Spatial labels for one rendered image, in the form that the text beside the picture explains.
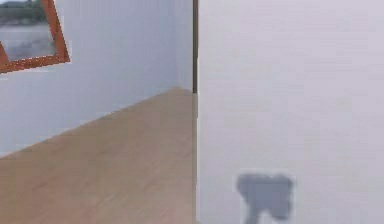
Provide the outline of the orange framed wall picture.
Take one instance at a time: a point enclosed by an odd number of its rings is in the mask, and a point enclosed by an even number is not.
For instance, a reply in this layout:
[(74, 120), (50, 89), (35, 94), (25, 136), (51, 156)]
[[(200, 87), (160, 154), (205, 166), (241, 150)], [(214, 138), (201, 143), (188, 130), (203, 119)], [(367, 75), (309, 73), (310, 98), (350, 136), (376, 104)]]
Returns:
[(0, 74), (69, 61), (56, 0), (0, 0)]

